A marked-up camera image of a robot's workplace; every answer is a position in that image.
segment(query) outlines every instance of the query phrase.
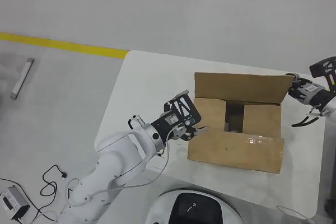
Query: yellow tape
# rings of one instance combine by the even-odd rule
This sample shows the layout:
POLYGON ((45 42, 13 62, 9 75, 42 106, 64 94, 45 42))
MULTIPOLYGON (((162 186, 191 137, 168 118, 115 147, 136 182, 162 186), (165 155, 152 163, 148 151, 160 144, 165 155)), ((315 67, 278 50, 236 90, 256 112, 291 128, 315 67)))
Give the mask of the yellow tape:
POLYGON ((85 44, 75 44, 65 41, 49 40, 43 38, 32 38, 30 36, 21 36, 16 34, 7 34, 0 32, 0 40, 18 42, 23 44, 30 44, 36 46, 43 46, 46 48, 55 48, 61 50, 69 50, 72 52, 80 52, 83 54, 94 54, 110 58, 124 59, 128 50, 119 50, 113 48, 103 48, 100 46, 92 46, 85 44))

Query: white tube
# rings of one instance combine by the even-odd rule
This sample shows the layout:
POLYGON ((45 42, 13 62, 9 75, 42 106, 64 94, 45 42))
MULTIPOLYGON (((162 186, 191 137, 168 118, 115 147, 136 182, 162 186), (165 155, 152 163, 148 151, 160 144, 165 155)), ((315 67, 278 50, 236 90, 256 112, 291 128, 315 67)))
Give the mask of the white tube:
POLYGON ((25 65, 24 65, 24 68, 21 71, 21 78, 16 83, 15 87, 12 90, 12 93, 10 94, 10 98, 11 99, 16 100, 18 92, 20 91, 21 86, 24 83, 24 80, 25 80, 25 78, 26 78, 26 76, 27 76, 27 74, 28 74, 28 72, 29 72, 29 70, 30 70, 33 62, 34 62, 34 59, 32 59, 32 58, 29 58, 26 61, 25 65))

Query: robotic arm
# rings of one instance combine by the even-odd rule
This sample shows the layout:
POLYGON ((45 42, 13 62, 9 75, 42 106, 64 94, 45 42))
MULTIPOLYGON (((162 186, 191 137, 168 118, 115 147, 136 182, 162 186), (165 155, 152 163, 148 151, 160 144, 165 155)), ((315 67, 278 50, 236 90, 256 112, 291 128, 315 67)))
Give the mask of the robotic arm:
POLYGON ((201 117, 188 96, 188 90, 178 94, 164 105, 164 113, 146 124, 141 117, 128 120, 131 130, 108 136, 97 146, 99 154, 96 169, 78 180, 68 204, 58 216, 59 224, 96 223, 124 189, 125 184, 143 172, 149 160, 161 156, 170 139, 191 140, 206 128, 193 128, 201 117), (132 121, 140 124, 133 128, 132 121), (145 157, 129 136, 134 136, 145 157))
POLYGON ((310 72, 314 78, 325 77, 329 91, 310 80, 300 78, 298 74, 286 74, 295 77, 288 94, 302 104, 312 106, 308 116, 301 122, 293 124, 293 127, 309 125, 322 116, 336 123, 336 57, 324 59, 310 66, 310 72))

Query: plug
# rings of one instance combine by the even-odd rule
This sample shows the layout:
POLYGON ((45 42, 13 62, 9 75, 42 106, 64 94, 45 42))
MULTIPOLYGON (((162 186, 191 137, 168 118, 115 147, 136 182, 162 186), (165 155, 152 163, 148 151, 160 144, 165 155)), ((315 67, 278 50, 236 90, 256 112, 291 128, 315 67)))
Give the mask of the plug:
POLYGON ((61 172, 62 176, 61 179, 64 180, 67 177, 67 174, 65 172, 61 172))

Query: cardboard box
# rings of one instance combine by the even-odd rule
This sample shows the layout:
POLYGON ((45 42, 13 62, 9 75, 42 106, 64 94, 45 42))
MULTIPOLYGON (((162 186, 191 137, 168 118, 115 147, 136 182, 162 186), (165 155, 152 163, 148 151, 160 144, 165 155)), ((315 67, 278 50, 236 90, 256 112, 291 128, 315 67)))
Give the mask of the cardboard box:
POLYGON ((292 76, 195 73, 194 105, 207 132, 189 142, 188 159, 279 173, 281 102, 292 76))

